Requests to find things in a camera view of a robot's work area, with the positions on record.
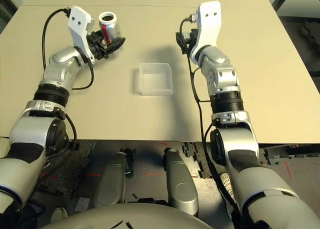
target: tabletop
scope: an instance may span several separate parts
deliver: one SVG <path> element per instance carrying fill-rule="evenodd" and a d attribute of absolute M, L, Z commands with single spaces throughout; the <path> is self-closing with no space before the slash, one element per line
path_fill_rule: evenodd
<path fill-rule="evenodd" d="M 114 12 L 126 37 L 121 53 L 94 65 L 93 85 L 69 97 L 66 107 L 78 138 L 201 141 L 188 63 L 175 32 L 181 20 L 205 1 L 215 0 L 26 0 L 0 35 L 0 136 L 9 135 L 37 90 L 43 73 L 45 20 L 56 9 L 77 5 L 96 20 L 101 12 Z M 237 69 L 244 108 L 258 142 L 319 143 L 319 93 L 269 1 L 217 1 L 222 10 L 217 45 Z M 186 24 L 185 30 L 195 27 Z M 98 29 L 96 21 L 94 30 Z M 48 26 L 46 57 L 70 45 L 67 18 L 57 15 Z M 169 63 L 173 95 L 141 96 L 140 63 Z M 74 86 L 89 81 L 85 68 Z M 200 99 L 209 98 L 200 70 L 195 87 Z M 209 103 L 202 108 L 206 128 L 212 111 Z"/>

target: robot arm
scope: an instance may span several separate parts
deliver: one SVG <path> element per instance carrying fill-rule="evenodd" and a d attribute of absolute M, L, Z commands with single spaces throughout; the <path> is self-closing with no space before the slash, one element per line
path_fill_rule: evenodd
<path fill-rule="evenodd" d="M 0 225 L 19 223 L 19 212 L 31 196 L 47 159 L 66 145 L 66 105 L 77 73 L 95 59 L 108 58 L 125 41 L 119 37 L 108 46 L 101 31 L 91 33 L 93 20 L 80 7 L 70 10 L 68 27 L 74 46 L 49 58 L 41 82 L 13 125 L 10 150 L 0 158 Z"/>
<path fill-rule="evenodd" d="M 201 4 L 193 17 L 198 31 L 196 42 L 195 33 L 190 35 L 187 54 L 206 79 L 215 126 L 210 133 L 211 154 L 230 176 L 242 226 L 319 228 L 314 212 L 278 174 L 258 161 L 259 146 L 244 110 L 237 71 L 216 45 L 221 27 L 220 3 Z"/>

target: soda can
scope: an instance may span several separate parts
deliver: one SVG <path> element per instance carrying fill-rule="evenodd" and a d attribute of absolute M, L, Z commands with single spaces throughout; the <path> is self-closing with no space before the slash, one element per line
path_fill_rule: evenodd
<path fill-rule="evenodd" d="M 111 11 L 99 15 L 99 25 L 106 45 L 121 37 L 120 26 L 116 14 Z"/>

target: cable connector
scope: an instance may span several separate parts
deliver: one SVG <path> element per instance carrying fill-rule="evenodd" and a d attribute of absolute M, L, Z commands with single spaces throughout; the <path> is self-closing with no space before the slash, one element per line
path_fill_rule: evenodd
<path fill-rule="evenodd" d="M 69 8 L 69 7 L 64 8 L 63 12 L 65 13 L 66 17 L 69 18 L 70 17 L 70 13 L 71 13 L 71 8 Z"/>
<path fill-rule="evenodd" d="M 197 14 L 193 13 L 189 16 L 189 18 L 190 18 L 189 22 L 195 23 L 197 21 Z"/>

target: clear plastic container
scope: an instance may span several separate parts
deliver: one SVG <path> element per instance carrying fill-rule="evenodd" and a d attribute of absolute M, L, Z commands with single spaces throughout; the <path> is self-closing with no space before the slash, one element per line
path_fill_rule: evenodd
<path fill-rule="evenodd" d="M 168 96 L 174 93 L 172 69 L 168 63 L 140 63 L 139 91 L 143 96 Z"/>

